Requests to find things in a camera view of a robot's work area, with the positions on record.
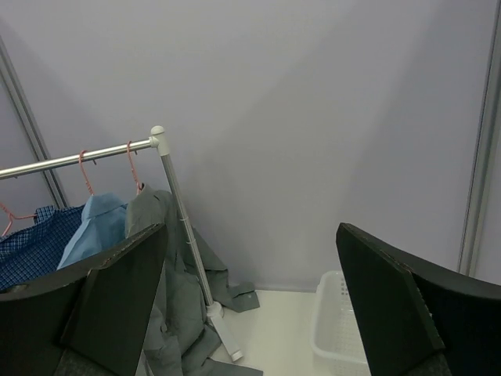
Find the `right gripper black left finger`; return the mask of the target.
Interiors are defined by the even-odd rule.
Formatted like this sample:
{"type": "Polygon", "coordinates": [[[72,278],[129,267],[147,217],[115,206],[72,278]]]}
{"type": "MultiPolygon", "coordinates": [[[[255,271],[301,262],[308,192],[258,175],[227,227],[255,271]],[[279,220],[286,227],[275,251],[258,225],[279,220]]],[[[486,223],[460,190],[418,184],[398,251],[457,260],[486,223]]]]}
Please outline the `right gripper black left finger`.
{"type": "Polygon", "coordinates": [[[165,226],[1,292],[3,375],[133,375],[168,240],[165,226]]]}

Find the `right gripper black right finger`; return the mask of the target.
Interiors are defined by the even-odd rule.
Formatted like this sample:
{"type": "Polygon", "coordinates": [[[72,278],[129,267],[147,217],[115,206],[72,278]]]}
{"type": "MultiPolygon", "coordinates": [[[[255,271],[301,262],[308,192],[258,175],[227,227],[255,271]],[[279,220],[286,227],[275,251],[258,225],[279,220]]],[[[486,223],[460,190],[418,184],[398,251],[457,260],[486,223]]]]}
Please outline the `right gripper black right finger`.
{"type": "Polygon", "coordinates": [[[358,227],[336,234],[373,375],[498,375],[500,287],[402,251],[358,227]]]}

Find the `blue checkered shirt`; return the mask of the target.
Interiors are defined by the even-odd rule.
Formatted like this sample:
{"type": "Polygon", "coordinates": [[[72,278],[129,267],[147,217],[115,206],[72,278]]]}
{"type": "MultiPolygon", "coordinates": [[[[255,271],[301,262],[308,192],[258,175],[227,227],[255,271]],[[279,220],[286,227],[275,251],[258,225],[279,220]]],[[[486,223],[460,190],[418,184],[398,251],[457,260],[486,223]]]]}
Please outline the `blue checkered shirt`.
{"type": "Polygon", "coordinates": [[[2,237],[1,289],[56,271],[64,248],[81,225],[83,208],[38,208],[33,226],[2,237]]]}

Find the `light blue shirt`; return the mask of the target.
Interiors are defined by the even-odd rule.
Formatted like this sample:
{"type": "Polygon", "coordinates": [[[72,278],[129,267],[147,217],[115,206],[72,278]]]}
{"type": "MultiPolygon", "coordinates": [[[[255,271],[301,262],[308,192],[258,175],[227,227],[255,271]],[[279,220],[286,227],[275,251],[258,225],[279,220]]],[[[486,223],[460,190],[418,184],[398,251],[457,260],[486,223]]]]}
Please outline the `light blue shirt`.
{"type": "Polygon", "coordinates": [[[92,195],[81,213],[81,225],[63,250],[62,269],[122,242],[127,204],[114,193],[92,195]]]}

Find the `pink hanger of checkered shirt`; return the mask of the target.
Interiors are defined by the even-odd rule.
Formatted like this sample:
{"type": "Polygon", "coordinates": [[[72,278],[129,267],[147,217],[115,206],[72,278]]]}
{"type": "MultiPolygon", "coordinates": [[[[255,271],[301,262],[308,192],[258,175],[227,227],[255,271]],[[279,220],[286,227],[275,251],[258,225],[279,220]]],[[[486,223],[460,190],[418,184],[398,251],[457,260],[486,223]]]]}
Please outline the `pink hanger of checkered shirt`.
{"type": "Polygon", "coordinates": [[[7,222],[7,226],[6,228],[4,229],[3,233],[2,233],[2,236],[6,236],[13,223],[15,221],[18,221],[18,220],[25,220],[25,219],[34,219],[36,217],[36,214],[32,214],[32,215],[15,215],[13,214],[3,203],[0,203],[0,208],[1,210],[7,214],[7,219],[8,219],[8,222],[7,222]]]}

